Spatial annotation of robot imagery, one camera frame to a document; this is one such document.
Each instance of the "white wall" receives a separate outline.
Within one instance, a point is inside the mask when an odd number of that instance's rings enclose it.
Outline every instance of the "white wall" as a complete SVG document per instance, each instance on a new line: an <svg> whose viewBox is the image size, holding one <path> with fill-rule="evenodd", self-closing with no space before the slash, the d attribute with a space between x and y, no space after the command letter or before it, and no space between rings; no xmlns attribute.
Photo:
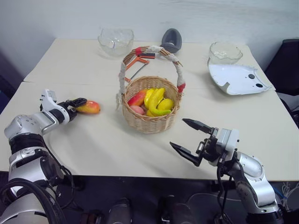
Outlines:
<svg viewBox="0 0 299 224"><path fill-rule="evenodd" d="M248 44L266 68L299 35L298 14L298 0L0 0L0 50L26 76L56 37L96 39L102 26L160 41L177 28L184 42Z"/></svg>

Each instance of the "wicker basket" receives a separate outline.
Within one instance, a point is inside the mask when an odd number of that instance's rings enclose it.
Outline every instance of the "wicker basket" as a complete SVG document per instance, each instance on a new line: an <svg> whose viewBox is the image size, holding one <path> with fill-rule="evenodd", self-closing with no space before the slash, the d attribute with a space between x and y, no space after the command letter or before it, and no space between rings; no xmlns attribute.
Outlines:
<svg viewBox="0 0 299 224"><path fill-rule="evenodd" d="M165 58L173 62L178 73L178 88L174 86L170 81L165 78L160 77L141 77L130 82L125 88L125 70L126 65L132 60L133 57L141 53L160 53ZM179 103L182 98L182 92L185 87L185 82L182 78L182 65L178 59L165 50L158 46L147 46L139 47L132 50L123 60L121 72L120 72L120 86L121 90L119 97L121 97L122 102L122 112L123 115L131 127L136 128L138 131L143 133L158 133L170 128L179 109ZM152 87L165 88L165 98L170 98L175 102L175 105L170 114L160 116L160 117L148 117L146 115L140 115L135 113L128 105L128 100L131 99L138 91L143 89L150 89Z"/></svg>

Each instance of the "red tape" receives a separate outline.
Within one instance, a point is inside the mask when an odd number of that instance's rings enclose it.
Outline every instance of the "red tape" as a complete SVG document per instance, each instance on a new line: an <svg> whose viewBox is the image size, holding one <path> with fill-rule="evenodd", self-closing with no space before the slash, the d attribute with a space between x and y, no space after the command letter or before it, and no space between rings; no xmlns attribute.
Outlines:
<svg viewBox="0 0 299 224"><path fill-rule="evenodd" d="M178 92L183 92L185 87L186 87L186 83L183 83L180 86L178 86Z"/></svg>
<svg viewBox="0 0 299 224"><path fill-rule="evenodd" d="M140 54L142 54L142 51L141 51L141 47L138 47L135 49L135 54L138 56Z"/></svg>

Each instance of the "white plastic tray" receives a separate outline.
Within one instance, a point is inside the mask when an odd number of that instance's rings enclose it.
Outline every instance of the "white plastic tray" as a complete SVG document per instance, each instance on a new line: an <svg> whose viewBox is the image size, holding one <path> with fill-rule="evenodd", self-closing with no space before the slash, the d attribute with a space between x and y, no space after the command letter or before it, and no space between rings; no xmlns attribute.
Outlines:
<svg viewBox="0 0 299 224"><path fill-rule="evenodd" d="M215 83L229 95L244 95L267 91L267 86L257 75L256 68L235 64L209 64Z"/></svg>

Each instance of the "plastic fruit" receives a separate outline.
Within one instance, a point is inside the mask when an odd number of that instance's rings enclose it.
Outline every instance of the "plastic fruit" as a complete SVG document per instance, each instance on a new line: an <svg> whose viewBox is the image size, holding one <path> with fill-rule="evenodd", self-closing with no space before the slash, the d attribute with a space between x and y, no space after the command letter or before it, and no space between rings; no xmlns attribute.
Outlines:
<svg viewBox="0 0 299 224"><path fill-rule="evenodd" d="M165 88L160 88L151 95L149 99L149 110L154 116L163 116L171 113L171 110L158 110L157 106L164 97Z"/></svg>
<svg viewBox="0 0 299 224"><path fill-rule="evenodd" d="M149 89L146 94L145 94L145 98L144 98L144 105L145 107L148 109L149 108L149 99L150 99L150 96L153 94L153 92L155 91L156 89L155 88L151 88Z"/></svg>
<svg viewBox="0 0 299 224"><path fill-rule="evenodd" d="M99 113L100 105L92 100L88 100L85 105L77 107L76 110L81 113Z"/></svg>
<svg viewBox="0 0 299 224"><path fill-rule="evenodd" d="M144 102L144 98L146 95L147 90L140 90L138 93L136 93L129 101L129 106L141 106Z"/></svg>
<svg viewBox="0 0 299 224"><path fill-rule="evenodd" d="M150 112L150 110L146 111L146 116L148 116L148 117L154 117L154 115Z"/></svg>
<svg viewBox="0 0 299 224"><path fill-rule="evenodd" d="M171 99L164 99L161 101L161 103L159 103L157 109L158 110L171 110L174 106L174 103Z"/></svg>
<svg viewBox="0 0 299 224"><path fill-rule="evenodd" d="M141 114L141 115L144 115L145 112L144 110L140 107L140 106L136 106L136 105L133 105L133 106L130 106L131 109L135 112L135 113L138 113L138 114Z"/></svg>

